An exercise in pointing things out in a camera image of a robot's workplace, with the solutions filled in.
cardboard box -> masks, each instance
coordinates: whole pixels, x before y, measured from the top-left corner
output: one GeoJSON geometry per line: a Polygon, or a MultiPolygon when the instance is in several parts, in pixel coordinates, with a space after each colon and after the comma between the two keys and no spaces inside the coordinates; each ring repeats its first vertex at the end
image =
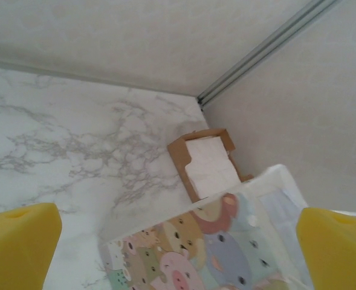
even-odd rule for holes
{"type": "Polygon", "coordinates": [[[187,150],[186,141],[204,137],[221,137],[221,140],[224,143],[225,149],[228,153],[228,157],[231,163],[234,165],[241,182],[245,182],[253,178],[252,175],[242,175],[234,159],[231,157],[230,152],[235,150],[235,146],[226,129],[207,129],[185,134],[169,144],[167,149],[192,202],[197,202],[200,200],[200,198],[196,194],[196,191],[186,173],[186,165],[191,163],[191,156],[187,150]]]}

white tissue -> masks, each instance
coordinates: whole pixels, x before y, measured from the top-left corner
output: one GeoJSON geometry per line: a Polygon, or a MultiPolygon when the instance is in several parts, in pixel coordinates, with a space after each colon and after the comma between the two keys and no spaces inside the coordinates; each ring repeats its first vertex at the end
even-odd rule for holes
{"type": "Polygon", "coordinates": [[[221,137],[186,141],[191,163],[186,173],[199,198],[206,198],[241,183],[221,137]]]}

blue cartoon animal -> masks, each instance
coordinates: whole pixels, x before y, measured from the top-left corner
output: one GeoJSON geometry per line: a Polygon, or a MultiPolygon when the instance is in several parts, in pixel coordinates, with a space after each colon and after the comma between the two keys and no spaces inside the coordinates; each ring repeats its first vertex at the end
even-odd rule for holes
{"type": "Polygon", "coordinates": [[[232,285],[239,290],[251,290],[251,269],[248,260],[234,238],[224,232],[205,234],[206,265],[220,285],[232,285]]]}

white wall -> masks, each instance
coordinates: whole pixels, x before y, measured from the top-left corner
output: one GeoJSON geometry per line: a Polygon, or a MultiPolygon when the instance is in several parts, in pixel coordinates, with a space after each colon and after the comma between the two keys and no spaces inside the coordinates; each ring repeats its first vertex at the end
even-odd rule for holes
{"type": "Polygon", "coordinates": [[[314,206],[356,210],[356,0],[343,0],[205,109],[245,172],[287,165],[314,206]]]}
{"type": "Polygon", "coordinates": [[[198,95],[309,0],[0,0],[0,61],[198,95]]]}

tissue box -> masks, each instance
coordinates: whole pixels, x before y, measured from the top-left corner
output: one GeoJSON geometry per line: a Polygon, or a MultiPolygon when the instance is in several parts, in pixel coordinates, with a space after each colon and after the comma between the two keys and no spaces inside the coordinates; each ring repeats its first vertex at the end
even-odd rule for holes
{"type": "Polygon", "coordinates": [[[185,134],[185,135],[179,137],[178,139],[176,139],[171,144],[169,144],[167,146],[167,149],[168,149],[168,152],[170,153],[172,161],[173,161],[176,169],[178,170],[179,176],[182,179],[182,182],[183,182],[192,202],[197,202],[200,200],[200,198],[197,195],[197,193],[196,193],[196,191],[195,191],[195,189],[194,189],[192,183],[190,182],[190,179],[186,173],[186,165],[191,163],[191,156],[189,154],[189,151],[187,150],[186,141],[194,140],[194,139],[198,139],[198,138],[204,138],[204,137],[221,137],[224,147],[228,153],[228,158],[230,159],[231,163],[234,165],[236,172],[238,174],[238,177],[241,180],[241,182],[245,182],[245,181],[253,178],[252,175],[247,175],[247,176],[242,175],[242,173],[239,171],[234,159],[231,157],[230,152],[235,150],[235,146],[234,146],[234,143],[231,140],[226,129],[224,129],[224,128],[207,129],[207,130],[193,132],[190,134],[185,134]]]}

